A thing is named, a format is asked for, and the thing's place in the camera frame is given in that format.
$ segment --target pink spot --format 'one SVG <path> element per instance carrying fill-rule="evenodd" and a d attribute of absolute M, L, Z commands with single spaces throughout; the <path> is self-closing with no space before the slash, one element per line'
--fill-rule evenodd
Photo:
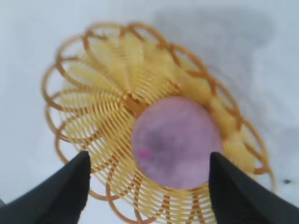
<path fill-rule="evenodd" d="M 143 159 L 148 159 L 150 158 L 150 153 L 147 151 L 139 151 L 138 152 L 139 156 L 142 157 Z"/>

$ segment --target dark stain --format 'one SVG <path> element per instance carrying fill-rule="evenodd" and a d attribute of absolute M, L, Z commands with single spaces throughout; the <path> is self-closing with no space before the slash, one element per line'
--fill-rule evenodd
<path fill-rule="evenodd" d="M 291 182 L 292 182 L 291 180 L 284 179 L 284 183 L 285 183 L 285 184 L 289 184 L 289 183 L 291 183 Z"/>

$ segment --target yellow plastic basket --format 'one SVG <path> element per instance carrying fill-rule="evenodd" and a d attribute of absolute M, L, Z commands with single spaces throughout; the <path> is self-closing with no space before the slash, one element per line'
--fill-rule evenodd
<path fill-rule="evenodd" d="M 81 50 L 64 56 L 78 43 Z M 49 96 L 47 82 L 55 70 L 64 83 Z M 268 173 L 275 187 L 265 145 L 229 91 L 194 54 L 168 43 L 148 25 L 100 23 L 66 41 L 44 76 L 42 91 L 59 157 L 68 162 L 60 141 L 72 143 L 78 152 L 88 151 L 92 175 L 106 187 L 106 195 L 93 190 L 90 194 L 107 201 L 126 223 L 216 223 L 207 183 L 193 190 L 165 188 L 134 163 L 132 125 L 144 109 L 164 97 L 183 96 L 203 105 L 220 130 L 224 155 L 252 178 Z M 54 126 L 50 108 L 60 111 L 60 127 Z M 256 167 L 257 160 L 261 167 Z M 116 208 L 120 198 L 132 206 L 136 220 Z"/>

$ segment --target white floor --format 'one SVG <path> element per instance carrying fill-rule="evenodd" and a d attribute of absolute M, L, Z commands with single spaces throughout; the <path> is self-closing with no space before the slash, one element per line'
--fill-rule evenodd
<path fill-rule="evenodd" d="M 0 198 L 9 202 L 62 167 L 40 93 L 60 42 L 95 21 L 145 21 L 230 87 L 266 141 L 278 194 L 299 206 L 299 1 L 240 2 L 0 0 Z M 98 222 L 121 223 L 91 198 L 80 223 Z"/>

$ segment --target woven basket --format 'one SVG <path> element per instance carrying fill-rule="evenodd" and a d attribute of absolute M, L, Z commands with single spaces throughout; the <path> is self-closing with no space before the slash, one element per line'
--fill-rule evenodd
<path fill-rule="evenodd" d="M 64 56 L 78 43 L 82 48 L 76 54 Z M 47 82 L 55 70 L 64 83 L 60 92 L 49 96 Z M 224 155 L 252 178 L 269 174 L 275 186 L 265 145 L 229 91 L 195 55 L 168 43 L 147 25 L 95 24 L 71 38 L 58 50 L 42 90 L 59 157 L 68 162 L 61 141 L 73 144 L 78 152 L 87 150 L 92 175 L 106 187 L 106 195 L 93 190 L 90 194 L 107 201 L 126 223 L 216 223 L 207 183 L 193 190 L 165 188 L 134 163 L 132 125 L 144 109 L 164 97 L 183 96 L 203 105 L 220 130 Z M 60 111 L 60 127 L 54 126 L 50 108 Z M 116 208 L 114 202 L 120 198 L 132 206 L 136 220 Z"/>

